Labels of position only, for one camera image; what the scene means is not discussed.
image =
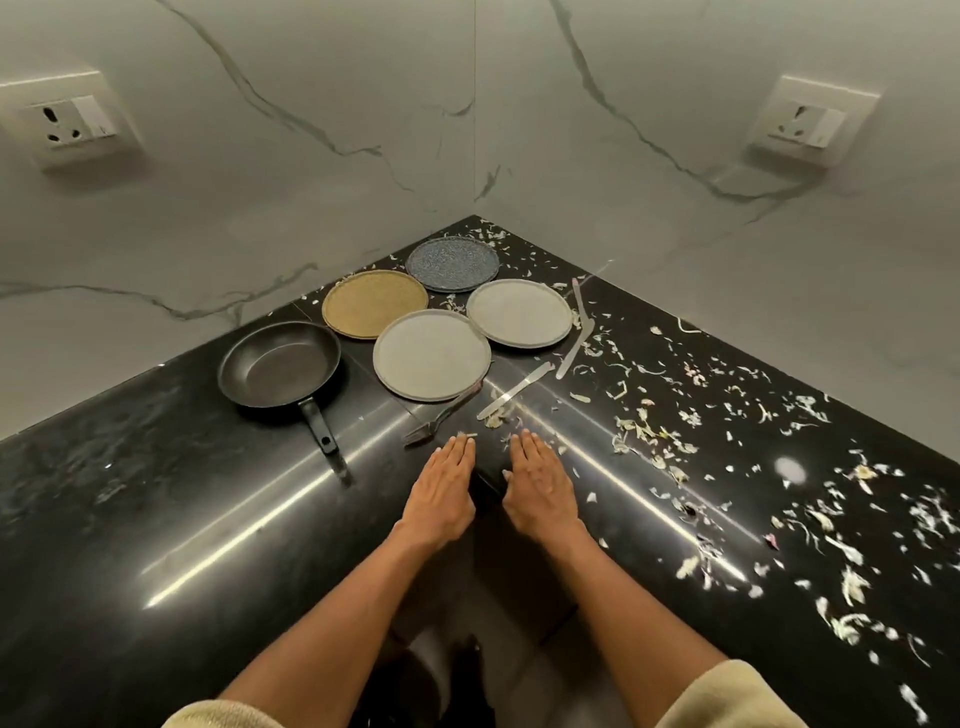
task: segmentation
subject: gold plate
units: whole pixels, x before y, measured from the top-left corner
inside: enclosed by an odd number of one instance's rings
[[[326,324],[351,339],[375,339],[429,302],[420,282],[399,271],[365,271],[337,283],[324,299]]]

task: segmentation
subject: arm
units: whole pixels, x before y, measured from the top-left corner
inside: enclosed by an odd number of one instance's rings
[[[540,543],[580,604],[636,728],[653,728],[681,693],[727,658],[637,584],[577,516],[557,454],[524,430],[511,439],[504,508]]]
[[[430,456],[387,540],[265,649],[221,698],[285,728],[342,728],[367,682],[390,621],[426,560],[473,520],[475,445],[450,438]]]

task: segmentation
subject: floor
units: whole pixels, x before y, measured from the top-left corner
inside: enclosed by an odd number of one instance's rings
[[[502,511],[478,518],[431,565],[394,632],[434,676],[442,705],[449,649],[475,635],[498,728],[631,726],[576,606]]]

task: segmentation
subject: hand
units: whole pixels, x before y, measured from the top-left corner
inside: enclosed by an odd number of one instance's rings
[[[414,483],[398,525],[439,551],[464,535],[476,508],[468,493],[476,444],[466,435],[451,437],[434,450]]]
[[[510,459],[514,469],[503,472],[507,479],[503,508],[517,531],[549,550],[571,526],[583,527],[573,482],[549,445],[525,429],[510,438]]]

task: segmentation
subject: sleeve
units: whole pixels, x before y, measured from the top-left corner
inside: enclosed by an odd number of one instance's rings
[[[657,728],[805,728],[760,673],[728,660],[694,680]]]
[[[167,718],[163,728],[283,728],[265,713],[232,700],[202,700]]]

